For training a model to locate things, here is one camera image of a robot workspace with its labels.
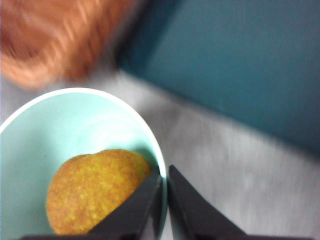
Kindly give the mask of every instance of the gray surface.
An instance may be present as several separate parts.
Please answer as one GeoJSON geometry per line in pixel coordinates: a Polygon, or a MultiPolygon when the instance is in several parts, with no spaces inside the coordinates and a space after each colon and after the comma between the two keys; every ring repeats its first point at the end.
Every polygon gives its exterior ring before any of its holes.
{"type": "MultiPolygon", "coordinates": [[[[249,234],[320,239],[320,159],[208,112],[100,62],[79,86],[104,90],[136,109],[174,164],[216,208],[249,234]]],[[[42,93],[1,78],[1,122],[42,93]]],[[[172,239],[169,218],[162,239],[172,239]]]]}

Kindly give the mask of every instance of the bowl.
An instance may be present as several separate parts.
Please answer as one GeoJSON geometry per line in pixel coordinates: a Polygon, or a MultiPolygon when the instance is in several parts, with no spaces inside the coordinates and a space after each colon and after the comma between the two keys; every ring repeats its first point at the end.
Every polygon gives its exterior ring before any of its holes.
{"type": "Polygon", "coordinates": [[[162,232],[167,213],[166,166],[151,129],[128,104],[104,91],[66,88],[23,105],[1,126],[0,239],[50,235],[49,182],[79,154],[122,148],[145,156],[163,180],[162,232]]]}

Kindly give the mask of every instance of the orange blurry object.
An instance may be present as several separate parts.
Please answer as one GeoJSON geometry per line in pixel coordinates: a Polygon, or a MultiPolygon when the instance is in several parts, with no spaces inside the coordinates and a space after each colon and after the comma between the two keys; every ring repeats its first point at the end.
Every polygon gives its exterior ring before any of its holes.
{"type": "Polygon", "coordinates": [[[38,89],[86,76],[134,0],[1,0],[1,73],[38,89]]]}

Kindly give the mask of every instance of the teal box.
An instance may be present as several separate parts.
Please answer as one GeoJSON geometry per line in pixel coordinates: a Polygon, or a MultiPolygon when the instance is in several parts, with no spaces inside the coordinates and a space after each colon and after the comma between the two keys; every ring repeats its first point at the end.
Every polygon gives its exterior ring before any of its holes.
{"type": "Polygon", "coordinates": [[[320,153],[319,0],[149,1],[127,72],[320,153]]]}

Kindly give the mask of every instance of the fuzzy yellow ball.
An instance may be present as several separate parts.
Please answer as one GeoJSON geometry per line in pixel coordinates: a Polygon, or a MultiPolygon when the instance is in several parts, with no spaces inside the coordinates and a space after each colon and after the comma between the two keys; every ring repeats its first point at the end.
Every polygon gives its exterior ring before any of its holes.
{"type": "Polygon", "coordinates": [[[67,160],[53,176],[46,212],[57,234],[85,234],[122,204],[150,173],[139,153],[108,149],[67,160]]]}

